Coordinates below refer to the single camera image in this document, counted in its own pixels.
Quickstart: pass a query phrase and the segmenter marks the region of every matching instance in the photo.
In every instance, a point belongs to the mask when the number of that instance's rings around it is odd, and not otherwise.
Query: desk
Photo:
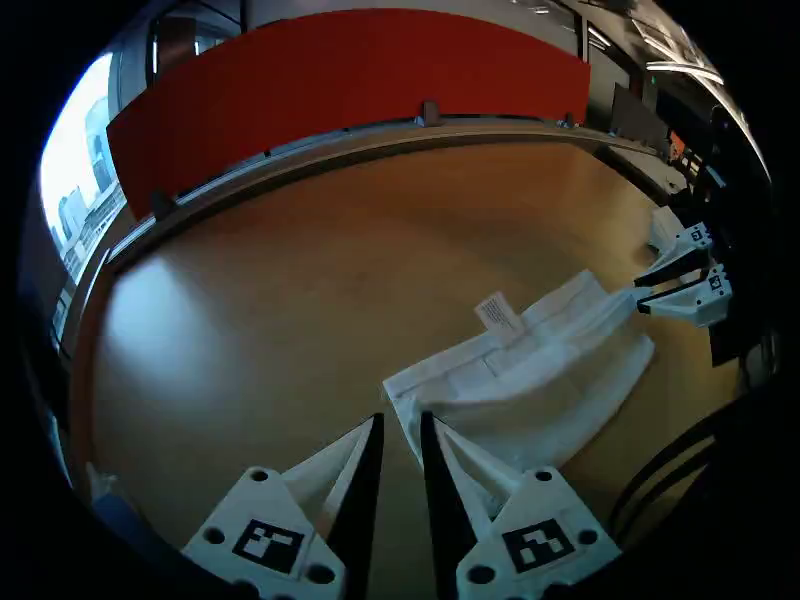
[[[430,597],[424,482],[381,381],[480,333],[472,307],[495,290],[520,310],[584,268],[609,291],[629,284],[653,258],[652,209],[566,143],[405,154],[230,208],[116,281],[96,345],[99,466],[180,547],[244,468],[283,470],[383,410],[370,589]],[[635,318],[653,361],[564,469],[601,520],[735,385],[704,330]]]

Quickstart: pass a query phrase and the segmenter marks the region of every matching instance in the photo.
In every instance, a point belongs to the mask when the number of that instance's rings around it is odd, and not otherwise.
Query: building
[[[111,148],[108,146],[108,98],[100,98],[86,113],[86,147],[89,150],[89,163],[92,165],[94,178],[100,193],[105,192],[116,180],[117,172],[111,160]]]
[[[88,211],[83,201],[80,188],[75,188],[69,196],[64,196],[58,202],[58,217],[61,220],[61,229],[67,241],[78,235],[83,229]]]
[[[61,237],[58,235],[58,230],[55,225],[50,226],[50,235],[53,236],[53,243],[56,245],[56,252],[61,254]]]

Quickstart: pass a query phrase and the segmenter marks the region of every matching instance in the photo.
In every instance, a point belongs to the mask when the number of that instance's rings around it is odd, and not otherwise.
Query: black cable
[[[686,479],[689,475],[697,471],[698,469],[706,466],[711,458],[714,456],[714,453],[717,451],[718,444],[717,442],[712,442],[702,450],[700,450],[697,454],[692,456],[688,459],[685,463],[681,466],[675,468],[675,470],[671,471],[668,475],[666,475],[661,481],[656,483],[653,488],[647,492],[639,502],[636,503],[636,506],[633,507],[628,520],[625,522],[625,525],[620,529],[619,534],[615,536],[617,543],[621,544],[625,541],[625,538],[628,537],[633,524],[635,523],[636,519],[645,511],[645,509],[650,506],[653,502],[655,502],[659,496],[661,496],[664,492],[666,492],[669,488],[674,486],[676,483]]]
[[[625,486],[625,489],[622,490],[619,498],[617,498],[616,504],[614,504],[614,508],[611,510],[611,516],[608,518],[609,531],[614,530],[614,526],[616,525],[616,521],[619,518],[622,509],[625,507],[628,501],[633,498],[636,491],[667,463],[675,460],[680,454],[695,444],[714,435],[714,433],[718,430],[721,420],[727,418],[729,413],[733,410],[732,407],[734,407],[735,404],[736,403],[728,404],[727,406],[724,406],[718,411],[711,413],[707,417],[704,417],[692,425],[670,444],[664,447],[650,460],[650,462],[648,462],[638,473],[636,473],[636,475],[633,476],[628,485]]]

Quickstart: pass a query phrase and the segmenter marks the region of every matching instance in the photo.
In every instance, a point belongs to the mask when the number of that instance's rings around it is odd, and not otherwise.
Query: ceiling light
[[[661,52],[661,54],[663,54],[665,56],[668,56],[672,60],[674,60],[676,62],[683,61],[683,57],[682,56],[680,56],[677,52],[673,52],[672,50],[667,48],[661,42],[657,42],[656,40],[654,40],[653,38],[651,38],[649,36],[642,36],[642,39],[644,40],[645,44],[650,44],[653,48],[655,48],[656,50]]]
[[[707,67],[701,67],[699,65],[690,65],[682,62],[649,62],[647,63],[647,70],[648,71],[667,71],[667,72],[675,72],[675,73],[688,73],[689,75],[694,75],[695,77],[703,77],[705,79],[710,79],[720,85],[724,85],[725,83],[722,81],[722,77],[716,71],[709,69]]]
[[[603,35],[591,25],[589,26],[589,33],[591,33],[594,37],[600,40],[602,44],[605,44],[606,46],[611,45],[611,42],[609,42],[605,37],[603,37]]]

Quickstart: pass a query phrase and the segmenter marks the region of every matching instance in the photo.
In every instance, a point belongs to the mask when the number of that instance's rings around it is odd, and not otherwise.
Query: sky
[[[72,90],[42,153],[39,181],[45,217],[48,227],[55,225],[62,241],[64,232],[58,218],[61,197],[79,187],[88,206],[99,191],[89,162],[84,119],[92,105],[108,95],[110,67],[111,54],[106,54],[87,69]]]

